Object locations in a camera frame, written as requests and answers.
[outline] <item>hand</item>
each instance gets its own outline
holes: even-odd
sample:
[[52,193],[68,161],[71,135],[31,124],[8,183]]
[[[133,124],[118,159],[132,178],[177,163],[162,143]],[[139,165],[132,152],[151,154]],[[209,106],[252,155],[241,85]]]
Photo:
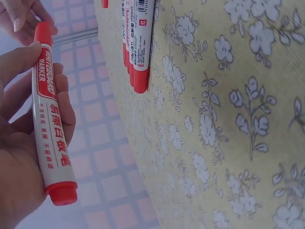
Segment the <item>hand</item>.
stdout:
[[[13,123],[9,120],[31,95],[31,73],[4,91],[18,74],[38,60],[41,45],[35,42],[0,56],[0,228],[14,228],[46,198],[35,145],[32,110]],[[67,144],[74,128],[75,114],[68,94],[68,80],[61,64],[54,64],[55,85]]]
[[41,21],[50,22],[52,35],[58,33],[54,20],[40,0],[0,0],[0,26],[25,46],[34,41],[35,28],[39,22],[35,16]]

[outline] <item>row of markers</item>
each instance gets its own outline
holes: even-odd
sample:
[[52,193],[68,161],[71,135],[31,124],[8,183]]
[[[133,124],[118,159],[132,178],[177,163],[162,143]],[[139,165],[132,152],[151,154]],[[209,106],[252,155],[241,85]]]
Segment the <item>row of markers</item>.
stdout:
[[[155,0],[122,0],[124,65],[136,93],[146,92],[149,79]],[[102,0],[108,7],[108,0]]]

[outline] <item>whiteboard marker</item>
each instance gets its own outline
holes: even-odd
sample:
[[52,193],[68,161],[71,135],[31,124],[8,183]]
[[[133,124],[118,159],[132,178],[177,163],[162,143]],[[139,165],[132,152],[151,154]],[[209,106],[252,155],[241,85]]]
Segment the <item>whiteboard marker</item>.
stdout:
[[135,0],[129,0],[129,12],[130,12],[130,24],[128,26],[128,34],[129,34],[129,76],[130,76],[130,82],[133,86],[134,80],[133,80],[133,53],[134,53],[134,6],[135,6]]
[[127,73],[129,73],[129,25],[130,25],[130,11],[129,11],[129,1],[125,0],[125,15],[126,15],[126,64],[127,64]]
[[48,22],[38,23],[35,40],[42,46],[41,55],[32,69],[33,119],[39,166],[46,193],[54,205],[64,206],[77,201],[77,183],[57,102]]
[[134,91],[147,90],[155,0],[135,0]]
[[125,0],[122,0],[122,39],[123,39],[123,60],[124,65],[127,67],[126,62],[126,16],[125,16]]

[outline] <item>red label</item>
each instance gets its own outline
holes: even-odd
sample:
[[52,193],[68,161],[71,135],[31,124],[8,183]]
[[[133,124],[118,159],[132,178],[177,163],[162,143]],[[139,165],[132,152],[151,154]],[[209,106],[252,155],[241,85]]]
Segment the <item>red label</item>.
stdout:
[[130,15],[129,15],[129,9],[126,10],[126,25],[127,25],[127,29],[126,29],[126,40],[127,40],[127,45],[129,47],[129,32],[128,32],[128,29],[129,29],[129,20],[130,20]]
[[140,26],[146,26],[147,25],[147,20],[146,19],[140,19],[139,20],[139,25]]
[[37,92],[40,96],[57,101],[53,74],[52,53],[42,47],[41,55],[36,64]]

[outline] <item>red marker cap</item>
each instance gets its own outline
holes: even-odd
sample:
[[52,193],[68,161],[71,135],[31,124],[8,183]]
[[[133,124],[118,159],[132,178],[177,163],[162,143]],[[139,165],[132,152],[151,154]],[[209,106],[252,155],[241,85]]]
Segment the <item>red marker cap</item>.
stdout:
[[108,8],[108,0],[102,0],[102,7]]
[[143,94],[147,90],[148,78],[149,78],[149,68],[145,71],[138,71],[133,69],[134,78],[134,91],[138,94]]
[[41,44],[48,44],[49,46],[52,46],[51,28],[49,22],[44,21],[38,23],[35,30],[34,40],[39,41]]
[[123,58],[124,58],[124,65],[127,67],[127,62],[126,62],[126,44],[123,43]]
[[129,73],[129,77],[130,77],[130,85],[133,87],[134,86],[133,64],[129,63],[127,68],[128,68],[128,73]]
[[46,187],[46,192],[56,206],[65,206],[77,201],[77,184],[72,181],[55,183]]

